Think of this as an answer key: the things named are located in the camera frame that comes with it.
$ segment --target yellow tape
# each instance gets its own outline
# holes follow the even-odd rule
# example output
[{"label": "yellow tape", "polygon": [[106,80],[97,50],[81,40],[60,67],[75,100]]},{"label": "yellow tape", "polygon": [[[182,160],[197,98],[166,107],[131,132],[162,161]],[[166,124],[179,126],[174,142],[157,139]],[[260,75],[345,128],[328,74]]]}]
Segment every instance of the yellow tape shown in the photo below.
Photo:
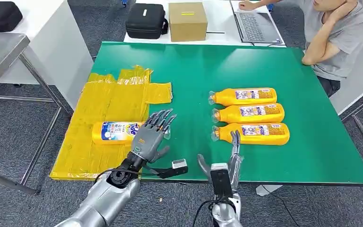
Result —
[{"label": "yellow tape", "polygon": [[169,103],[171,84],[150,84],[152,70],[135,66],[112,75],[91,73],[78,100],[50,177],[55,180],[93,180],[102,171],[120,165],[130,145],[96,145],[96,122],[141,122],[148,104]]},{"label": "yellow tape", "polygon": [[195,12],[182,12],[182,15],[194,15]]}]

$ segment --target detergent bottle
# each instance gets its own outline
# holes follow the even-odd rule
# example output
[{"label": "detergent bottle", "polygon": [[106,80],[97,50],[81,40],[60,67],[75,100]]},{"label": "detergent bottle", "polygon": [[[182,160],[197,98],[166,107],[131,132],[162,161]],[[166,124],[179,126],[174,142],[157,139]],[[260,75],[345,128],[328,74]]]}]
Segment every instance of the detergent bottle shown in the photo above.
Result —
[{"label": "detergent bottle", "polygon": [[220,92],[209,92],[209,104],[230,105],[252,105],[263,103],[275,103],[276,91],[273,88],[227,88]]},{"label": "detergent bottle", "polygon": [[283,123],[241,124],[232,123],[212,129],[212,140],[226,140],[232,143],[231,131],[238,130],[241,144],[284,145],[289,141],[290,132]]},{"label": "detergent bottle", "polygon": [[[101,145],[131,144],[142,124],[144,122],[97,122],[92,130],[93,142]],[[164,138],[170,138],[170,128]]]},{"label": "detergent bottle", "polygon": [[285,111],[281,104],[231,105],[223,110],[212,110],[214,122],[262,123],[281,122]]}]

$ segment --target man's hand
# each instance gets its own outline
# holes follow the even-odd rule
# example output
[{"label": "man's hand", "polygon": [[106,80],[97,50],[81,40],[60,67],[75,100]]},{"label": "man's hand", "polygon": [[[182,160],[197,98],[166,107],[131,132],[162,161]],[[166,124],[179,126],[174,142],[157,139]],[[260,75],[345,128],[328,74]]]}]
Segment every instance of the man's hand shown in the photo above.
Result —
[{"label": "man's hand", "polygon": [[251,11],[256,8],[258,8],[258,6],[255,3],[252,3],[248,0],[239,2],[239,9],[241,10]]},{"label": "man's hand", "polygon": [[358,0],[346,0],[339,8],[335,9],[329,16],[328,21],[338,22],[349,14],[358,4]]}]

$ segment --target black pants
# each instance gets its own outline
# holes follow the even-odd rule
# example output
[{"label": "black pants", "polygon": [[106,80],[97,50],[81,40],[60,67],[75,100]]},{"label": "black pants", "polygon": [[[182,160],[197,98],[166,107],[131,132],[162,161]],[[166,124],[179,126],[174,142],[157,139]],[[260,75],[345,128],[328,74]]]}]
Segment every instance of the black pants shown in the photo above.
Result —
[{"label": "black pants", "polygon": [[318,77],[318,80],[320,81],[320,84],[322,85],[328,97],[331,97],[340,89],[340,81],[338,80],[325,79],[322,77]]}]

